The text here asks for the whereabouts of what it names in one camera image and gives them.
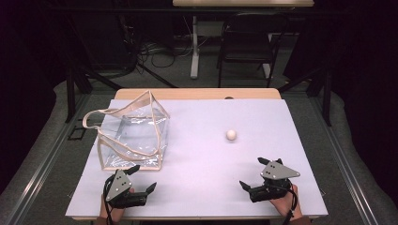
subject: white table surface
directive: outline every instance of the white table surface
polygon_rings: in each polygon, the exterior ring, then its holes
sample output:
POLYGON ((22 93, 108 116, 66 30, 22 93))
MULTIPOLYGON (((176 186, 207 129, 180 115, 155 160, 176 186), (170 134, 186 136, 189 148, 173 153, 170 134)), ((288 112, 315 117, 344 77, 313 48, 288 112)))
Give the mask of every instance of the white table surface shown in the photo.
MULTIPOLYGON (((263 182, 258 157, 276 160, 301 173, 291 178, 299 187, 304 215, 328 214, 302 148, 290 112, 281 99, 159 100, 170 113, 169 146, 158 172, 129 177, 136 191, 157 182, 146 206, 128 208, 129 219, 276 218, 271 203, 252 203, 239 180, 252 187, 263 182), (225 132, 234 129, 229 142, 225 132)), ((113 100, 122 108, 129 100, 113 100)), ((101 170, 96 143, 69 204, 67 217, 95 218, 100 194, 112 172, 101 170)))
POLYGON ((313 0, 173 0, 175 7, 312 7, 313 0))

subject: office chair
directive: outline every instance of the office chair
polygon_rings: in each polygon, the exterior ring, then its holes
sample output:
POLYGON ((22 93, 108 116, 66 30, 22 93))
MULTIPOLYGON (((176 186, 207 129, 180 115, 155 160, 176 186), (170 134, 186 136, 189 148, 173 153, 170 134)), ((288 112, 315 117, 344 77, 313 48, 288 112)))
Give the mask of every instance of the office chair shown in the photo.
POLYGON ((269 64, 268 77, 264 74, 269 87, 280 42, 287 26, 288 19, 282 14, 240 12, 229 17, 222 26, 222 43, 217 61, 219 87, 222 82, 222 62, 259 64, 258 68, 269 64), (277 35, 275 41, 270 41, 268 34, 277 35))

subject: robotic hand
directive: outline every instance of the robotic hand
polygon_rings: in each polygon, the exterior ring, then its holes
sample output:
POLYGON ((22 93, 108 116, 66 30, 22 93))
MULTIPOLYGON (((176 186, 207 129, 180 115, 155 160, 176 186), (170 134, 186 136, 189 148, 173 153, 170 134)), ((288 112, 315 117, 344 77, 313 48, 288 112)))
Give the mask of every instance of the robotic hand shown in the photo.
POLYGON ((269 161, 259 157, 258 161, 266 165, 266 168, 260 173, 264 179, 263 186, 251 188, 242 181, 239 181, 239 183, 244 190, 249 192, 250 199, 253 203, 279 199, 284 197, 287 192, 292 193, 292 208, 283 222, 283 224, 288 224, 299 201, 298 196, 291 189, 292 184, 288 178, 297 177, 300 176, 300 174, 297 171, 285 167, 280 158, 276 161, 269 161))
POLYGON ((117 170, 115 174, 110 176, 103 187, 103 200, 106 212, 108 214, 108 222, 112 224, 111 211, 108 204, 112 208, 124 209, 133 206, 143 206, 146 204, 147 196, 155 190, 156 183, 149 186, 145 192, 130 193, 131 181, 127 175, 131 175, 140 170, 140 166, 136 165, 128 170, 117 170))

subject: floor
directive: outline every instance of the floor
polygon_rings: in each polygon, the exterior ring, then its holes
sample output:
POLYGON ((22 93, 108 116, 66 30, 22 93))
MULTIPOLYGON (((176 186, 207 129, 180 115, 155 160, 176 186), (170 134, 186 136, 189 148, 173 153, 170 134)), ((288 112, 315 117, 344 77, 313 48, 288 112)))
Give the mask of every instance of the floor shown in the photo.
MULTIPOLYGON (((282 74, 295 41, 295 37, 283 40, 271 87, 280 87, 288 82, 282 74)), ((203 45, 200 51, 199 78, 196 80, 192 80, 189 75, 191 70, 189 52, 184 52, 184 56, 178 56, 174 61, 173 57, 159 52, 148 56, 144 63, 153 72, 178 87, 217 87, 217 39, 201 38, 201 42, 203 45), (172 65, 167 68, 161 67, 169 64, 172 65)), ((236 69, 236 67, 225 67, 225 73, 236 69)), ((258 76, 261 72, 253 67, 238 69, 244 72, 252 71, 258 76)), ((103 75, 109 77, 114 74, 108 71, 103 75)), ((139 68, 127 76, 113 78, 112 81, 124 87, 168 87, 139 68)), ((90 149, 96 134, 87 131, 83 141, 72 141, 69 137, 75 127, 81 126, 82 115, 89 110, 106 108, 115 94, 115 90, 101 82, 96 80, 90 82, 94 87, 91 95, 82 95, 77 90, 78 112, 69 124, 64 123, 67 118, 66 84, 63 82, 55 87, 57 102, 52 116, 20 170, 0 197, 2 208, 0 224, 89 223, 65 217, 65 212, 84 168, 87 149, 90 149)), ((252 82, 232 80, 223 85, 261 88, 263 84, 258 80, 252 82)), ((338 96, 332 95, 330 110, 332 127, 328 127, 320 117, 321 96, 308 98, 305 95, 307 86, 306 82, 301 83, 282 93, 282 97, 291 110, 318 185, 326 193, 324 200, 329 216, 315 219, 313 223, 397 224, 396 207, 375 183, 350 141, 349 127, 344 117, 344 103, 338 96)), ((241 221, 240 224, 251 224, 251 222, 241 221)), ((271 224, 282 223, 276 219, 272 220, 271 224)))

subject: ping pong ball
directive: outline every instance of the ping pong ball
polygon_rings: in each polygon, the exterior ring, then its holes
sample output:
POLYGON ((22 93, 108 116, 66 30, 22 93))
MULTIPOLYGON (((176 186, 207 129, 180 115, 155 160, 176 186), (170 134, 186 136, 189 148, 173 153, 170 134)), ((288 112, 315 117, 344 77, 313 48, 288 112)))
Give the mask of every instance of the ping pong ball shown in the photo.
POLYGON ((229 141, 233 141, 236 137, 237 137, 237 132, 236 132, 236 131, 230 129, 230 130, 228 130, 228 131, 226 132, 226 138, 227 138, 229 141))

